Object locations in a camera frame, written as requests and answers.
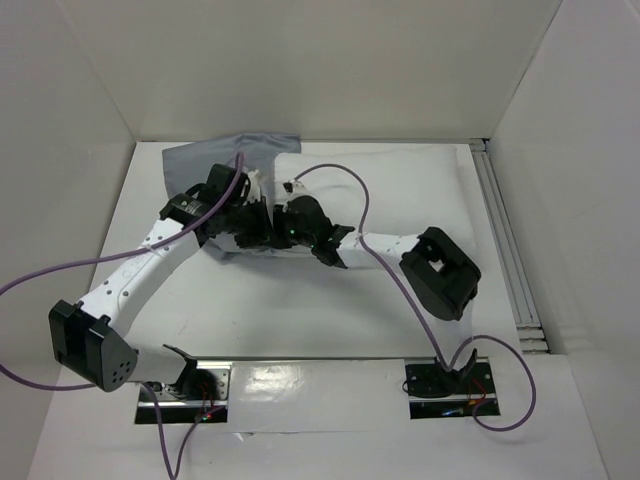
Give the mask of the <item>grey pillowcase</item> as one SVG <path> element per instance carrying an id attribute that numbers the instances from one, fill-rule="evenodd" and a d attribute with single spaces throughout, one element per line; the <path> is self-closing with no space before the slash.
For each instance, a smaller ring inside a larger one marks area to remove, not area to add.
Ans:
<path id="1" fill-rule="evenodd" d="M 167 195 L 173 197 L 204 182 L 215 164 L 232 166 L 240 152 L 244 155 L 243 171 L 257 174 L 267 217 L 271 218 L 276 198 L 275 158 L 300 151 L 300 137 L 287 133 L 242 133 L 165 149 L 162 157 Z"/>

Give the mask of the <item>white pillow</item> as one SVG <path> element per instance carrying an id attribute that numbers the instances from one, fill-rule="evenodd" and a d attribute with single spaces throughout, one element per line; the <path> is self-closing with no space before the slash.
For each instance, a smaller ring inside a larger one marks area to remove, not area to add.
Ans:
<path id="1" fill-rule="evenodd" d="M 468 257 L 475 232 L 453 145 L 366 146 L 362 150 L 306 144 L 299 153 L 258 154 L 243 148 L 244 168 L 259 175 L 268 203 L 282 203 L 286 181 L 305 187 L 325 215 L 350 228 L 339 256 L 349 269 L 393 270 L 430 227 Z"/>

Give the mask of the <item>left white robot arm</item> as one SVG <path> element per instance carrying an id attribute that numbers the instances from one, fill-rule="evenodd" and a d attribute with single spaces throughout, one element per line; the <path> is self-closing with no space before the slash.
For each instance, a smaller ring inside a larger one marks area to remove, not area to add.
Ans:
<path id="1" fill-rule="evenodd" d="M 120 266 L 78 301 L 58 301 L 49 312 L 55 359 L 104 392 L 126 383 L 160 382 L 176 399 L 197 387 L 197 361 L 163 344 L 126 341 L 147 302 L 174 271 L 219 235 L 245 239 L 268 224 L 263 177 L 236 165 L 212 166 L 206 182 L 171 198 L 146 239 L 118 255 Z"/>

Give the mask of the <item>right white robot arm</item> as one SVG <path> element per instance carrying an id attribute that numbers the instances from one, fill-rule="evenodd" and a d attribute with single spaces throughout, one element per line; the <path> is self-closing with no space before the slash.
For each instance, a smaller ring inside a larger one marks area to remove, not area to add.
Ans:
<path id="1" fill-rule="evenodd" d="M 477 351 L 466 362 L 444 359 L 444 352 L 426 317 L 459 324 L 478 292 L 481 273 L 475 263 L 441 229 L 418 235 L 366 233 L 360 226 L 332 223 L 319 202 L 302 195 L 274 207 L 274 229 L 289 246 L 310 251 L 320 263 L 341 269 L 382 269 L 391 277 L 425 331 L 434 353 L 434 371 L 416 374 L 404 383 L 417 398 L 445 398 L 471 379 Z"/>

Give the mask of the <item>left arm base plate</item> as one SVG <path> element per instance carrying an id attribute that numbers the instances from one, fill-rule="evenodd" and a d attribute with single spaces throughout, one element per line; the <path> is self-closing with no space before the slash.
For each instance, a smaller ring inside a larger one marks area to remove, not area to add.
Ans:
<path id="1" fill-rule="evenodd" d="M 164 425 L 223 424 L 228 420 L 230 363 L 202 361 L 181 389 L 151 382 L 152 393 L 140 387 L 134 423 L 157 424 L 153 399 Z"/>

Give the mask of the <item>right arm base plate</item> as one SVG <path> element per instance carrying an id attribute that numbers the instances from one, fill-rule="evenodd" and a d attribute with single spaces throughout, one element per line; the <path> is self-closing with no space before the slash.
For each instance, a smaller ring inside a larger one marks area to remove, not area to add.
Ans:
<path id="1" fill-rule="evenodd" d="M 500 406 L 493 372 L 487 361 L 479 361 L 462 379 L 442 371 L 431 362 L 405 365 L 402 390 L 408 397 L 412 420 L 499 416 Z"/>

